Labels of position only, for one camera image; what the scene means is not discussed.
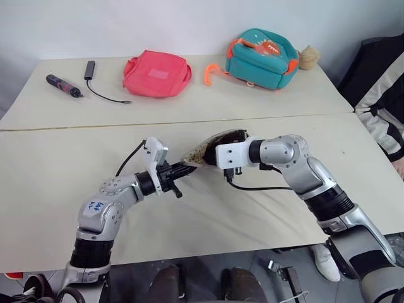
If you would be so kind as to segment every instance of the plush toy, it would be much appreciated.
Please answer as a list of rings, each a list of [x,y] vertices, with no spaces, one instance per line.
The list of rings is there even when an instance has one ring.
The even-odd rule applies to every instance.
[[[320,52],[309,45],[302,52],[299,52],[299,67],[305,70],[312,69],[319,59]]]

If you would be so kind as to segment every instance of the teal backpack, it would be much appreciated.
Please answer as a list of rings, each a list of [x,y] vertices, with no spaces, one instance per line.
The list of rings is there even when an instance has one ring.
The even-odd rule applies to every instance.
[[[232,41],[227,49],[226,72],[249,85],[270,90],[286,86],[299,68],[299,56],[284,37],[253,28]],[[205,83],[210,85],[209,72],[220,68],[209,65],[205,69]]]

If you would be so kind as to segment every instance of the pink pouch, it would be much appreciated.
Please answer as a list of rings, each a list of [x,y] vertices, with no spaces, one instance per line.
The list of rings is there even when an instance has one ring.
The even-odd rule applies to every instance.
[[[134,95],[171,97],[191,79],[191,67],[179,56],[145,50],[124,68],[123,86]]]

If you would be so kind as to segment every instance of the floor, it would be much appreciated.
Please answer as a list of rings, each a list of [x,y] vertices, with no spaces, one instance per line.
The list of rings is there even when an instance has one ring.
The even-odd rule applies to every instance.
[[[233,252],[211,256],[190,257],[145,263],[113,266],[111,277],[112,303],[141,302],[156,273],[170,264],[182,263],[187,270],[187,296],[189,301],[213,300],[217,298],[220,274],[224,268],[238,266],[251,270],[264,289],[268,302],[280,302],[292,296],[288,283],[266,267],[272,259],[282,266],[293,266],[299,276],[302,290],[308,290],[307,303],[362,303],[358,281],[342,276],[338,283],[329,282],[316,270],[308,248],[298,248],[277,254],[272,250]],[[0,292],[20,294],[24,279],[13,281],[0,275]],[[46,271],[52,287],[57,287],[63,270]]]

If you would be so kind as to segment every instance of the black and white jacket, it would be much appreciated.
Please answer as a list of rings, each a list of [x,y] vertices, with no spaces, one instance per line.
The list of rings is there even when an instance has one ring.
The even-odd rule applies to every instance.
[[[404,157],[404,34],[363,41],[338,90],[389,160]]]

